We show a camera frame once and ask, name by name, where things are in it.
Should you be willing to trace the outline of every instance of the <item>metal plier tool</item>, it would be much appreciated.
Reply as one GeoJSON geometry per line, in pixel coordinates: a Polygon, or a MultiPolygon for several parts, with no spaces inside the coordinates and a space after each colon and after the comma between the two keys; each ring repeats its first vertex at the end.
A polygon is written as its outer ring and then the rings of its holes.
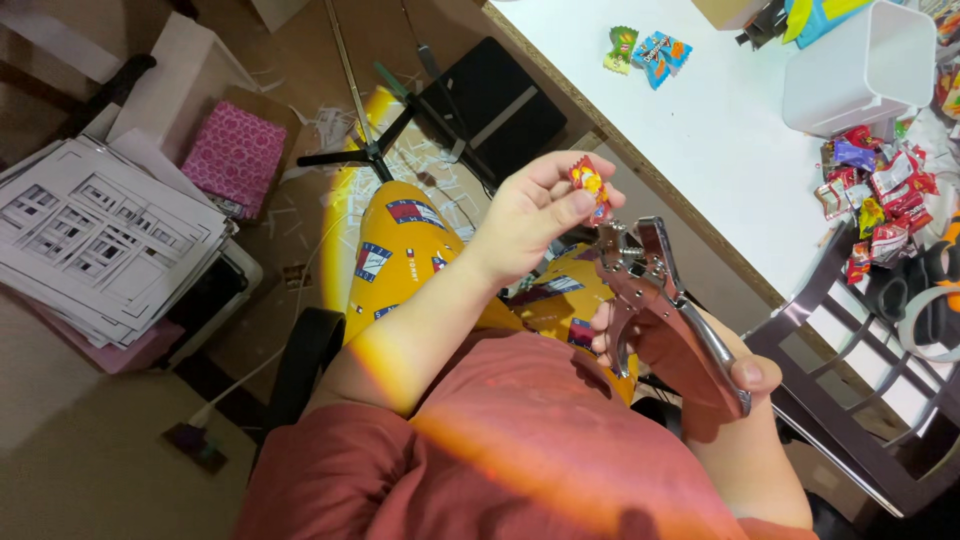
{"type": "Polygon", "coordinates": [[[613,219],[597,231],[597,275],[615,294],[606,336],[616,376],[630,375],[624,332],[636,325],[640,360],[685,400],[725,409],[733,419],[750,414],[750,392],[730,377],[733,354],[686,298],[663,220],[646,217],[628,227],[613,219]]]}

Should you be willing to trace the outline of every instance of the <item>yellow pants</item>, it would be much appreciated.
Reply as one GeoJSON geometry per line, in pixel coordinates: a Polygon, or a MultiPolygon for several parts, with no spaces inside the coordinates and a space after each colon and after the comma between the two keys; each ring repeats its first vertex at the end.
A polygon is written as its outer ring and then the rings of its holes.
{"type": "MultiPolygon", "coordinates": [[[[463,250],[463,240],[416,186],[397,181],[381,186],[360,225],[345,342],[413,296],[463,250]]],[[[594,259],[587,244],[567,248],[528,291],[515,295],[510,307],[491,299],[476,328],[536,331],[593,355],[589,320],[612,296],[595,273],[594,259]]],[[[627,404],[634,396],[636,356],[630,367],[631,376],[623,380],[607,371],[627,404]]]]}

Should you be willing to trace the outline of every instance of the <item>person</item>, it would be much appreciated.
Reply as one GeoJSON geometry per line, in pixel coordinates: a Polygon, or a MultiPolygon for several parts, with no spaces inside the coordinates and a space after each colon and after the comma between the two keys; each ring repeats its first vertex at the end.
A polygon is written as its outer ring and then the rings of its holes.
{"type": "MultiPolygon", "coordinates": [[[[753,410],[681,439],[629,409],[635,358],[631,378],[612,377],[612,293],[589,246],[555,258],[510,307],[494,298],[593,211],[565,179],[583,155],[507,179],[466,247],[415,186],[380,187],[346,345],[300,421],[267,438],[235,539],[816,538],[774,424],[780,370],[716,319],[705,314],[753,410]]],[[[693,406],[683,417],[713,422],[693,406]]]]}

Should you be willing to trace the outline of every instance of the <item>green snack packet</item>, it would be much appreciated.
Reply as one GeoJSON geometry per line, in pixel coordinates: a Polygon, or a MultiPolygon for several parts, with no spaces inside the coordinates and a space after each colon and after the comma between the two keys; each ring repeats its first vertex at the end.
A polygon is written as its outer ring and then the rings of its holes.
{"type": "Polygon", "coordinates": [[[634,53],[636,37],[639,32],[626,26],[614,26],[610,29],[610,41],[613,50],[603,59],[603,66],[610,71],[630,73],[630,56],[634,53]]]}

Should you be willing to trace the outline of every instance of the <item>hand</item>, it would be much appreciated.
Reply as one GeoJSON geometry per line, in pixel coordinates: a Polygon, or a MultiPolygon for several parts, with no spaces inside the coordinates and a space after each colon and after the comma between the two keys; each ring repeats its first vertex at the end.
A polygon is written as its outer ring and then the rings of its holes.
{"type": "MultiPolygon", "coordinates": [[[[724,326],[720,321],[713,317],[713,315],[710,315],[702,309],[698,310],[700,311],[700,314],[703,315],[707,323],[713,328],[713,330],[719,334],[720,338],[730,349],[733,357],[736,358],[736,362],[733,364],[733,368],[731,369],[731,379],[733,379],[733,383],[736,384],[738,388],[751,393],[751,399],[756,408],[757,402],[766,399],[767,396],[769,396],[770,393],[780,385],[782,373],[780,372],[779,366],[776,364],[776,362],[769,358],[764,358],[763,356],[757,356],[751,353],[746,344],[744,344],[739,336],[733,333],[733,331],[724,326]]],[[[600,305],[596,313],[593,315],[593,318],[590,319],[590,326],[594,329],[594,331],[596,331],[596,335],[593,337],[593,342],[590,344],[590,347],[599,355],[597,362],[605,367],[610,367],[612,365],[611,355],[613,352],[607,350],[607,334],[604,332],[610,325],[611,313],[612,301],[607,301],[600,305]]],[[[627,353],[632,355],[637,350],[640,350],[640,339],[642,339],[642,335],[640,334],[640,325],[629,325],[626,329],[624,329],[624,332],[626,335],[623,336],[623,339],[627,340],[627,353]]],[[[657,364],[659,362],[668,362],[671,360],[669,347],[645,347],[639,360],[649,364],[653,372],[656,374],[657,364]]],[[[675,381],[673,381],[672,384],[678,392],[681,394],[684,393],[684,389],[681,384],[678,384],[675,381]]],[[[684,402],[684,415],[688,415],[690,412],[694,411],[687,406],[686,402],[684,402]]],[[[696,411],[695,414],[707,415],[707,412],[696,411]]]]}
{"type": "MultiPolygon", "coordinates": [[[[547,246],[579,223],[596,207],[593,195],[573,189],[567,172],[584,155],[602,178],[615,166],[590,152],[554,152],[530,162],[504,181],[490,210],[461,257],[469,257],[501,288],[527,275],[540,264],[547,246]]],[[[623,206],[626,197],[607,185],[610,204],[623,206]]]]}

